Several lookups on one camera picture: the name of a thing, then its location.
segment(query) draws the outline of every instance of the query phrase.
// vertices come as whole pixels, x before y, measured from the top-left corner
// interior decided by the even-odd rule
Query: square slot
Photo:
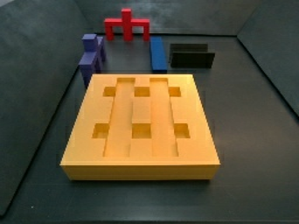
[[[176,138],[191,138],[188,124],[187,123],[176,123],[173,125],[173,134]]]
[[[181,90],[179,87],[168,87],[169,96],[181,96]]]
[[[105,87],[103,96],[116,96],[116,87]]]
[[[135,96],[149,96],[149,87],[135,87]]]
[[[151,138],[151,123],[132,124],[132,138]]]
[[[108,123],[96,123],[92,133],[92,138],[108,137]]]

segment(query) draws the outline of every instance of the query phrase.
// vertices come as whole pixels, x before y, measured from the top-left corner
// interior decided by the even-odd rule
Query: rectangular hole
[[[175,123],[173,124],[173,134],[176,138],[191,138],[188,124]]]
[[[136,78],[116,78],[116,82],[136,82]]]
[[[105,87],[103,96],[116,96],[116,87]]]
[[[108,123],[96,123],[92,133],[92,138],[108,137]]]
[[[167,78],[149,78],[151,82],[156,82],[156,81],[163,81],[168,83],[168,79]]]
[[[179,87],[168,87],[169,96],[181,96],[181,90]]]
[[[132,124],[132,138],[151,138],[151,123]]]
[[[149,96],[149,87],[135,87],[135,96]]]

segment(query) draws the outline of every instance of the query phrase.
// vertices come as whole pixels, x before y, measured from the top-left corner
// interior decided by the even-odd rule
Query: toy block
[[[172,67],[211,68],[215,52],[173,52]]]
[[[113,26],[123,26],[124,41],[133,40],[133,26],[144,27],[144,41],[149,40],[149,19],[132,18],[131,9],[121,10],[121,18],[105,18],[104,20],[107,40],[113,40]]]
[[[211,68],[213,57],[207,44],[171,44],[171,67]]]
[[[95,52],[97,50],[99,39],[96,34],[84,34],[81,41],[85,52]]]
[[[73,180],[212,179],[220,161],[192,75],[93,75],[60,167]]]
[[[151,62],[155,74],[167,74],[164,43],[160,37],[151,37]]]
[[[90,75],[101,72],[103,61],[107,60],[107,53],[103,37],[97,37],[96,34],[84,34],[81,40],[85,52],[78,62],[78,69],[86,88]]]

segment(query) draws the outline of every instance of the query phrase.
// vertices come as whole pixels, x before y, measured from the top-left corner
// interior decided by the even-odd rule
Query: red block
[[[143,26],[144,27],[144,41],[149,40],[149,19],[132,18],[131,9],[121,10],[121,18],[107,18],[104,21],[104,24],[105,24],[107,40],[112,40],[115,38],[113,26],[123,26],[124,41],[133,40],[132,27]]]

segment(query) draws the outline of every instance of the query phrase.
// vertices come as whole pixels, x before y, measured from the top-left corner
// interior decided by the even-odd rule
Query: gray wall
[[[237,38],[299,115],[299,1],[265,0]]]
[[[0,8],[0,215],[74,73],[84,32],[70,0],[14,0]]]
[[[209,35],[237,35],[239,29],[261,2],[261,0],[74,1],[92,25],[93,32],[104,32],[104,19],[120,18],[121,8],[128,7],[132,8],[135,18],[151,19],[151,33]]]

